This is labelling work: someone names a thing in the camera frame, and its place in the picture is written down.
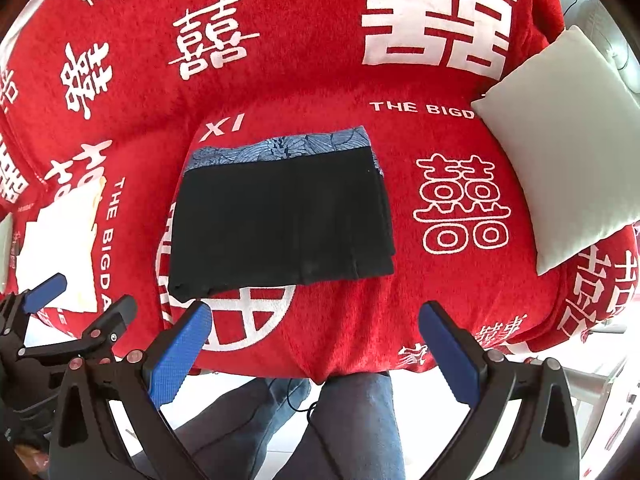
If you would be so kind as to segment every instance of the metal pivot bolt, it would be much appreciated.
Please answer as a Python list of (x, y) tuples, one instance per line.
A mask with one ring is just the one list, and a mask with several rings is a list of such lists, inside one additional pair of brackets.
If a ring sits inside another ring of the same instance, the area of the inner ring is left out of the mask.
[(83, 363), (84, 361), (81, 357), (74, 357), (73, 359), (71, 359), (71, 361), (69, 361), (69, 368), (71, 368), (72, 370), (78, 370), (78, 368), (82, 367)]
[(494, 348), (487, 351), (486, 356), (489, 358), (489, 361), (492, 361), (494, 363), (501, 363), (502, 361), (504, 361), (504, 354)]
[(549, 368), (551, 368), (552, 370), (555, 370), (556, 372), (561, 368), (558, 360), (553, 359), (552, 357), (546, 360), (546, 364), (549, 366)]
[(143, 356), (142, 350), (132, 350), (127, 354), (127, 361), (132, 364), (139, 363)]

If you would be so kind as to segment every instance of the jeans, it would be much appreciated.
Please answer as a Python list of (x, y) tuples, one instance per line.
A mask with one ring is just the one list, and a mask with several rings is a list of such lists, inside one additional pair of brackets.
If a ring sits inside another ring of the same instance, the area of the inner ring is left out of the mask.
[[(288, 379), (254, 379), (222, 395), (175, 434), (208, 478), (252, 480), (271, 437), (295, 413), (287, 403), (288, 386)], [(298, 408), (309, 391), (309, 380), (291, 380), (290, 403)], [(315, 430), (306, 428), (274, 480), (404, 480), (387, 375), (329, 379), (310, 420)], [(144, 452), (133, 460), (139, 471), (158, 478)]]

